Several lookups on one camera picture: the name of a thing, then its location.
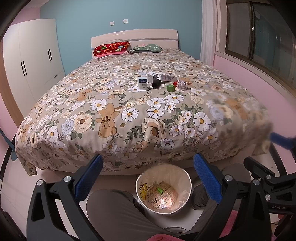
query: white wardrobe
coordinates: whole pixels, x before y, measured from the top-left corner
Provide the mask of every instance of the white wardrobe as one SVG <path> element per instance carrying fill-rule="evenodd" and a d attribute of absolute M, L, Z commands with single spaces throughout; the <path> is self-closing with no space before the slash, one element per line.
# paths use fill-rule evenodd
<path fill-rule="evenodd" d="M 55 19 L 10 26 L 3 38 L 4 66 L 13 97 L 26 116 L 52 86 L 65 77 Z"/>

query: blue gripper pad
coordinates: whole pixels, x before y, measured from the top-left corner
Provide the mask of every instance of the blue gripper pad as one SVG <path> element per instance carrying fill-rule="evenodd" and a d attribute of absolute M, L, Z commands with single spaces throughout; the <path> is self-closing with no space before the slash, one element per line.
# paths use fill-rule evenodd
<path fill-rule="evenodd" d="M 221 184 L 218 182 L 217 178 L 200 154 L 196 154 L 193 157 L 193 165 L 209 197 L 219 204 L 222 200 Z"/>
<path fill-rule="evenodd" d="M 76 183 L 75 200 L 77 202 L 84 201 L 87 198 L 94 182 L 103 169 L 103 163 L 102 156 L 98 155 Z"/>
<path fill-rule="evenodd" d="M 281 146 L 281 147 L 283 147 L 283 148 L 285 148 L 287 150 L 291 150 L 294 147 L 294 143 L 293 143 L 292 139 L 283 137 L 283 136 L 281 136 L 281 135 L 279 135 L 277 133 L 274 133 L 274 132 L 272 132 L 270 134 L 270 140 L 273 143 L 275 143 L 275 144 L 277 144 L 277 145 L 279 145 L 279 146 Z"/>

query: floral bedsheet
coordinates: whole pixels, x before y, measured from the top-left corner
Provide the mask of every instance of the floral bedsheet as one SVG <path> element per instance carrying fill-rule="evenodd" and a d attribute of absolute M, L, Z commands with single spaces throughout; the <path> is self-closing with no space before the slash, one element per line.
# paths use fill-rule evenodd
<path fill-rule="evenodd" d="M 185 80 L 189 89 L 137 90 L 150 71 Z M 41 97 L 16 135 L 16 152 L 29 175 L 86 165 L 98 152 L 104 172 L 187 160 L 209 160 L 256 144 L 265 153 L 267 110 L 226 75 L 178 49 L 92 59 Z"/>

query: green sticker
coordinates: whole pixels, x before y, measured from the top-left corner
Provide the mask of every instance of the green sticker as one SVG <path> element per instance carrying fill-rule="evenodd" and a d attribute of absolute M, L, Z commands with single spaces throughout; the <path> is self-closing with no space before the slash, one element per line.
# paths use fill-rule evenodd
<path fill-rule="evenodd" d="M 157 188 L 157 191 L 159 191 L 160 194 L 163 193 L 163 190 L 161 188 Z"/>

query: trash can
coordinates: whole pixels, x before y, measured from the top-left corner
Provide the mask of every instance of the trash can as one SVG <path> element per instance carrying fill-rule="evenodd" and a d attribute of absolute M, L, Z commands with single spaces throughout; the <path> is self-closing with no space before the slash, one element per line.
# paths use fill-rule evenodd
<path fill-rule="evenodd" d="M 147 169 L 136 181 L 139 201 L 152 212 L 173 214 L 187 203 L 192 189 L 188 173 L 172 164 Z"/>

